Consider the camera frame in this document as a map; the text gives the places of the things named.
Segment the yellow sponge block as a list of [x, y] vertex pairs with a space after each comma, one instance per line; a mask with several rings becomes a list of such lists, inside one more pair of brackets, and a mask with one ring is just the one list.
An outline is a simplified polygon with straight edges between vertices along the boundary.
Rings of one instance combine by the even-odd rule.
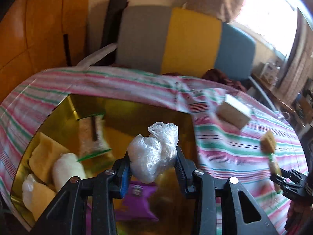
[[56, 193], [48, 186], [38, 182], [33, 184], [31, 212], [35, 221], [38, 220], [55, 195]]
[[34, 175], [45, 184], [52, 182], [52, 168], [62, 154], [69, 153], [69, 149], [52, 138], [39, 133], [39, 144], [33, 150], [29, 159], [29, 166]]

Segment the green cracker packet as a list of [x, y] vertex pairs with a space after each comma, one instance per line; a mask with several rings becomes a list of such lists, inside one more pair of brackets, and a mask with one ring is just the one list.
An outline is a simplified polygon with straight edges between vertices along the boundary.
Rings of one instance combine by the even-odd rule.
[[274, 134], [271, 130], [268, 130], [260, 140], [261, 151], [268, 157], [268, 166], [271, 174], [282, 175], [281, 169], [277, 163], [275, 149], [276, 141]]
[[93, 114], [78, 120], [78, 162], [101, 156], [111, 151], [104, 138], [104, 114]]

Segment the clear plastic bag bundle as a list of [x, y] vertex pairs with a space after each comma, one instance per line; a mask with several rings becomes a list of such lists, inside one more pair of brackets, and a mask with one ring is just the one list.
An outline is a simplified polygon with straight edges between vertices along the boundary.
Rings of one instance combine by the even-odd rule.
[[138, 134], [127, 147], [132, 174], [142, 183], [154, 182], [174, 166], [179, 142], [178, 126], [173, 123], [156, 122], [148, 132], [148, 137]]

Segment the purple snack packet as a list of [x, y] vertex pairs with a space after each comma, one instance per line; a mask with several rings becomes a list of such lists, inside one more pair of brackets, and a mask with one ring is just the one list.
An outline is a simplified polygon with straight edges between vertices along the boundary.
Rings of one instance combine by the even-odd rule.
[[156, 183], [131, 181], [120, 207], [115, 210], [116, 221], [153, 221], [159, 219], [150, 210], [148, 199], [157, 191]]

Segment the white plastic bag bundle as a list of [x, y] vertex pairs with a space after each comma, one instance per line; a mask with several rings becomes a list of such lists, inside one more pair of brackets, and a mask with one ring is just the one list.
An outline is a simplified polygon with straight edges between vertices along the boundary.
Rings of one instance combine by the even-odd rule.
[[32, 192], [34, 183], [36, 183], [36, 177], [34, 174], [29, 174], [22, 184], [22, 200], [25, 207], [32, 212], [31, 205], [32, 205]]

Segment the striped bed sheet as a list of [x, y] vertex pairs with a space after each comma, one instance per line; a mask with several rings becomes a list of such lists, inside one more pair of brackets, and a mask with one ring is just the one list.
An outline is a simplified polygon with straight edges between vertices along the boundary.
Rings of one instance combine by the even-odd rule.
[[[219, 83], [118, 67], [45, 70], [22, 82], [1, 102], [1, 194], [7, 203], [28, 143], [45, 118], [69, 94], [137, 101], [191, 114], [200, 167], [213, 177], [238, 177], [278, 233], [285, 233], [289, 200], [274, 191], [268, 159], [260, 149], [261, 137], [268, 130], [273, 132], [275, 155], [281, 168], [302, 173], [307, 173], [308, 168], [296, 133], [279, 112]], [[242, 130], [220, 121], [215, 114], [227, 94], [251, 108], [251, 121]]]

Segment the small white cardboard box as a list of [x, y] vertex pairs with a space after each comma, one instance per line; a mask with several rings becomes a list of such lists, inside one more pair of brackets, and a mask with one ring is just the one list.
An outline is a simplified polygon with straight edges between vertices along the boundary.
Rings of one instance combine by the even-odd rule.
[[243, 129], [251, 120], [251, 109], [230, 94], [225, 95], [216, 114], [238, 129]]

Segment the gold metal tin box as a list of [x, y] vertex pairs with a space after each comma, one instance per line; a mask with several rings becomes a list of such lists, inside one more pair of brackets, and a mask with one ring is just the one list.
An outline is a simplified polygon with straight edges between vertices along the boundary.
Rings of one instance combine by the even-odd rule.
[[[38, 133], [54, 139], [72, 153], [79, 152], [78, 120], [104, 114], [104, 138], [112, 149], [114, 159], [124, 156], [131, 140], [138, 134], [148, 136], [148, 127], [158, 121], [173, 123], [179, 129], [179, 142], [186, 158], [196, 160], [196, 143], [192, 116], [164, 107], [70, 94], [40, 123]], [[156, 180], [157, 190], [149, 198], [156, 221], [118, 222], [121, 234], [189, 234], [192, 227], [194, 201], [180, 192], [174, 169], [169, 169]]]

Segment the dark red cloth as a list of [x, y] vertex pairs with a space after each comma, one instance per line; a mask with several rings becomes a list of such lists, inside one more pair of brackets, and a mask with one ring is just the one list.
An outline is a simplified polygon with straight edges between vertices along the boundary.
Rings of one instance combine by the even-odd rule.
[[247, 89], [242, 85], [241, 82], [228, 78], [226, 74], [224, 74], [218, 69], [207, 70], [201, 78], [204, 80], [209, 80], [223, 85], [227, 85], [242, 92], [247, 92]]

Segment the grey yellow blue headboard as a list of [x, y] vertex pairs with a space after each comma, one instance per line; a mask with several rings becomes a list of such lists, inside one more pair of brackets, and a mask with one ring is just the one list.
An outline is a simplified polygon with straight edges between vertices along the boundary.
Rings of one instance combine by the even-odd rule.
[[232, 80], [251, 75], [255, 40], [220, 20], [178, 7], [137, 5], [122, 14], [116, 63], [155, 74], [200, 78], [218, 69]]

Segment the wooden wardrobe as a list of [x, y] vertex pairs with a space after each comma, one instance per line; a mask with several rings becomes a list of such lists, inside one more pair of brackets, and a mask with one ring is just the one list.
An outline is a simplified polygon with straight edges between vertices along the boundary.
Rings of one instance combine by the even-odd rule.
[[1, 99], [40, 71], [86, 54], [89, 0], [15, 0], [1, 21]]

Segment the white bed rail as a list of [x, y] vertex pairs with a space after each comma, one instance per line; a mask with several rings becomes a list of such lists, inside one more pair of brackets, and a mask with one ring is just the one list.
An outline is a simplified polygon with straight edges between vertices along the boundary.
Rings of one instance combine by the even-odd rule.
[[108, 54], [114, 52], [117, 49], [117, 43], [111, 43], [102, 47], [101, 49], [93, 52], [91, 55], [82, 59], [78, 64], [77, 67], [81, 69], [87, 69], [89, 66], [94, 65], [98, 61], [102, 60]]

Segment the black post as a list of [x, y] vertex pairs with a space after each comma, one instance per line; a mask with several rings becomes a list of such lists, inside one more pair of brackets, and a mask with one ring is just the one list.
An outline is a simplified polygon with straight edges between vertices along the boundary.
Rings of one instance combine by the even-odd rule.
[[103, 25], [100, 48], [117, 42], [121, 26], [122, 13], [127, 6], [128, 0], [109, 0]]

